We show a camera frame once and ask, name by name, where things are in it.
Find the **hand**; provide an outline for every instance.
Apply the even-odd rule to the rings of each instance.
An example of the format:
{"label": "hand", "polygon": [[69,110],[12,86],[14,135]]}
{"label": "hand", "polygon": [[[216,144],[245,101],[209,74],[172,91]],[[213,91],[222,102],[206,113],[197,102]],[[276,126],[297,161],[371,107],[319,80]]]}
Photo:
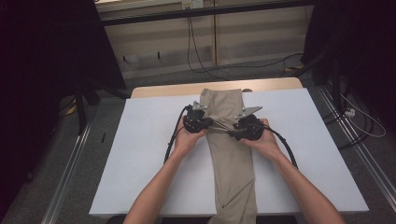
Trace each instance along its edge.
{"label": "hand", "polygon": [[[268,119],[260,119],[260,121],[269,127]],[[246,138],[242,138],[241,142],[249,147],[256,148],[263,156],[267,157],[271,161],[276,158],[277,155],[282,154],[277,145],[275,136],[268,130],[264,130],[262,137],[257,141],[250,141]]]}
{"label": "hand", "polygon": [[203,137],[207,131],[203,129],[199,133],[190,133],[184,128],[183,119],[184,116],[177,125],[178,133],[176,136],[175,149],[172,152],[172,154],[175,153],[180,155],[182,158],[184,158],[195,147],[197,140]]}

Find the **person's left hand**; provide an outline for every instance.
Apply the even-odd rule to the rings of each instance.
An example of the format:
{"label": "person's left hand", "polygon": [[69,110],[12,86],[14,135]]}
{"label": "person's left hand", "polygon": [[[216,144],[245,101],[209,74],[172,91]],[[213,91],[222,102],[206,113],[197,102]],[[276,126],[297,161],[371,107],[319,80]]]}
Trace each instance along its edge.
{"label": "person's left hand", "polygon": [[190,133],[184,128],[183,125],[184,116],[181,118],[180,122],[177,126],[177,137],[175,142],[175,149],[172,154],[177,154],[182,156],[182,158],[186,157],[187,154],[195,147],[195,143],[201,137],[206,134],[205,129],[201,130],[199,133]]}

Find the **black horizontal bar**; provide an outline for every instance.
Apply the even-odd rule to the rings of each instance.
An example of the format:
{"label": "black horizontal bar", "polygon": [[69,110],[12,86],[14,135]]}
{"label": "black horizontal bar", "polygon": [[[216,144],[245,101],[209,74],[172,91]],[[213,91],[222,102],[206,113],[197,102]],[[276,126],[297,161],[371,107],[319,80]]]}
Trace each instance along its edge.
{"label": "black horizontal bar", "polygon": [[287,1],[271,1],[264,3],[245,4],[245,5],[228,6],[228,7],[203,7],[203,8],[170,11],[170,12],[154,13],[147,15],[139,15],[139,16],[114,17],[114,18],[103,19],[102,21],[99,21],[99,23],[103,26],[111,26],[111,25],[144,22],[144,21],[163,21],[163,20],[172,20],[179,18],[201,17],[201,16],[258,11],[258,10],[276,9],[276,8],[285,8],[285,7],[303,7],[303,6],[314,5],[317,2],[319,1],[318,0],[287,0]]}

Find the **white table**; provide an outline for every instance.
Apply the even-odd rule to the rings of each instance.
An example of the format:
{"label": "white table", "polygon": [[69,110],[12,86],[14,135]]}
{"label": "white table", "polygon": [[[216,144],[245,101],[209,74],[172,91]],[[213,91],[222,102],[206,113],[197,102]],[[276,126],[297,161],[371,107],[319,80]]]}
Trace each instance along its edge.
{"label": "white table", "polygon": [[[268,118],[272,128],[287,139],[300,171],[339,211],[368,211],[307,90],[246,92],[243,99],[245,106],[263,106],[256,116]],[[180,110],[194,100],[199,100],[199,95],[127,101],[92,203],[91,215],[109,217],[128,212],[139,192],[163,165],[167,143]],[[253,164],[258,214],[299,212],[291,192],[272,163],[253,151]],[[203,138],[180,165],[160,215],[196,217],[213,214],[216,214],[213,165]]]}

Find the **khaki pants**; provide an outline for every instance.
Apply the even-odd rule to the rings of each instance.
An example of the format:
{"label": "khaki pants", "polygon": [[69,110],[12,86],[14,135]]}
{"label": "khaki pants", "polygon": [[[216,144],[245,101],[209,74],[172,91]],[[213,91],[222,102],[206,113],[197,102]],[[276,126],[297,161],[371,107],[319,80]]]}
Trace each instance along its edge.
{"label": "khaki pants", "polygon": [[251,149],[226,133],[233,130],[234,118],[243,105],[241,90],[211,91],[204,89],[201,105],[205,117],[214,123],[206,133],[215,174],[217,214],[209,224],[256,223],[257,207]]}

